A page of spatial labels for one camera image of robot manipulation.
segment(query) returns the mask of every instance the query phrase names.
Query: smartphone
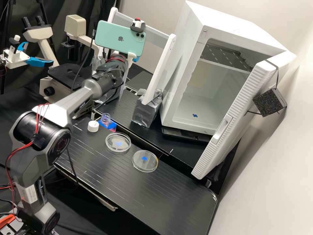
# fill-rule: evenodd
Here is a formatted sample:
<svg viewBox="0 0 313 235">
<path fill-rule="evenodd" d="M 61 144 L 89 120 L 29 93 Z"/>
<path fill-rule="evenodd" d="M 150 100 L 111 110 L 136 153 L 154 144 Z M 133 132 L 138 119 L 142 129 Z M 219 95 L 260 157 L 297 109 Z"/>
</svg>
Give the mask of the smartphone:
<svg viewBox="0 0 313 235">
<path fill-rule="evenodd" d="M 134 53 L 141 56 L 146 33 L 135 32 L 118 24 L 99 21 L 95 37 L 98 46 L 106 47 L 123 53 Z"/>
</svg>

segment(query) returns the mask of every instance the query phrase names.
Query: black tabletop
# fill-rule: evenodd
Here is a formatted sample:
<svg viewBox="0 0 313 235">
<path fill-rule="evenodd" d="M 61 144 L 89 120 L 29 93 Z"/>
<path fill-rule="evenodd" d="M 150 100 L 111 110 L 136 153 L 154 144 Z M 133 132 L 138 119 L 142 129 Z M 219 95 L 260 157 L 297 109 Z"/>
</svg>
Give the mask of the black tabletop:
<svg viewBox="0 0 313 235">
<path fill-rule="evenodd" d="M 157 114 L 149 129 L 132 122 L 131 118 L 137 99 L 138 96 L 124 90 L 120 101 L 118 99 L 113 100 L 101 106 L 98 110 L 102 113 L 109 113 L 111 118 L 121 126 L 193 168 L 207 144 L 164 136 L 159 114 Z"/>
<path fill-rule="evenodd" d="M 111 132 L 100 126 L 87 131 L 90 119 L 74 126 L 68 146 L 78 179 L 161 235 L 206 235 L 217 205 L 215 194 L 162 161 L 145 173 L 133 167 L 132 156 L 141 150 L 132 143 L 123 153 L 110 151 L 105 138 Z M 57 167 L 71 172 L 67 153 Z"/>
</svg>

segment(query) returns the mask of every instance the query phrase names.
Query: blue tape marker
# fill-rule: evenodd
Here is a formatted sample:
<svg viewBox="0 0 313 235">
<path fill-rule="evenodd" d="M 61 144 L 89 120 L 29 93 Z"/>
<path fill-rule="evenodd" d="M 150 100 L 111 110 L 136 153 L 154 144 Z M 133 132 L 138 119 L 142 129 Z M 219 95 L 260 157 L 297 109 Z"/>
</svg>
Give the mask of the blue tape marker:
<svg viewBox="0 0 313 235">
<path fill-rule="evenodd" d="M 115 144 L 116 146 L 120 147 L 120 146 L 122 145 L 122 142 L 116 141 L 116 142 L 114 142 L 114 144 Z"/>
</svg>

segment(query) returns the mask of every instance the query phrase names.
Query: white wall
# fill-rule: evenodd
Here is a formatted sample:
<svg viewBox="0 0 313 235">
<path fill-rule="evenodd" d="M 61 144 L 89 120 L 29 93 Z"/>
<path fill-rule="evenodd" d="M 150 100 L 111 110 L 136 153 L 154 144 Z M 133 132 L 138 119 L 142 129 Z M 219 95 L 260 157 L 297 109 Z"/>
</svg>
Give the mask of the white wall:
<svg viewBox="0 0 313 235">
<path fill-rule="evenodd" d="M 290 51 L 297 54 L 303 38 L 312 23 L 312 0 L 192 0 L 204 6 L 252 21 L 274 36 Z M 123 0 L 121 12 L 140 17 L 146 23 L 167 34 L 173 33 L 184 0 Z M 162 53 L 146 45 L 138 65 L 154 72 Z"/>
</svg>

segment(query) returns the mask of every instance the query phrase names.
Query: clear petri dish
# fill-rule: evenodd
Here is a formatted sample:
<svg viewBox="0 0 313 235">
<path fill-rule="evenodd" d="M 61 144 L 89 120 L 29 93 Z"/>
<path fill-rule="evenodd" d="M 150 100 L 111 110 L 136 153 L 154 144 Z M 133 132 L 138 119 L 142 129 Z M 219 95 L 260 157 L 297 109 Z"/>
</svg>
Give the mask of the clear petri dish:
<svg viewBox="0 0 313 235">
<path fill-rule="evenodd" d="M 147 150 L 135 152 L 131 161 L 136 169 L 143 172 L 152 172 L 158 165 L 158 159 L 155 154 Z"/>
<path fill-rule="evenodd" d="M 108 149 L 113 152 L 125 152 L 131 146 L 130 138 L 121 132 L 114 132 L 105 138 Z"/>
</svg>

